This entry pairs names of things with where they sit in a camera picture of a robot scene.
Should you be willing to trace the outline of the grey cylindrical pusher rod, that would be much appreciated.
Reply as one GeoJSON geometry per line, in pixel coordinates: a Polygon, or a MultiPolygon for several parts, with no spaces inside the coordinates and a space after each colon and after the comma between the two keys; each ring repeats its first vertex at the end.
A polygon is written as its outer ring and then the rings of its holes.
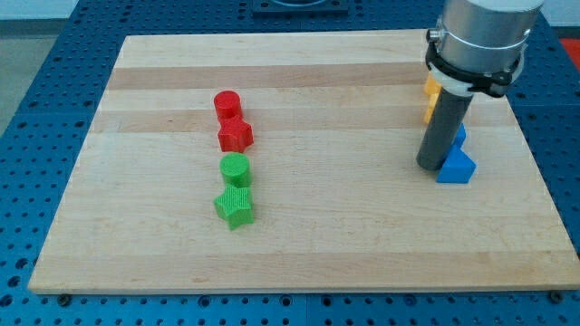
{"type": "Polygon", "coordinates": [[[441,169],[472,99],[473,95],[458,96],[445,89],[440,91],[416,156],[421,168],[441,169]]]}

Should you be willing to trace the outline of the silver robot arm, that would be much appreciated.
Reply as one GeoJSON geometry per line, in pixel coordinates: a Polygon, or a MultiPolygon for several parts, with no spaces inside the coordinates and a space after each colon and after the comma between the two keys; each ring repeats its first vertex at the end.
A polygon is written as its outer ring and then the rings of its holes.
{"type": "Polygon", "coordinates": [[[441,85],[416,160],[439,170],[474,95],[503,97],[523,71],[543,0],[447,0],[426,33],[425,63],[441,85]]]}

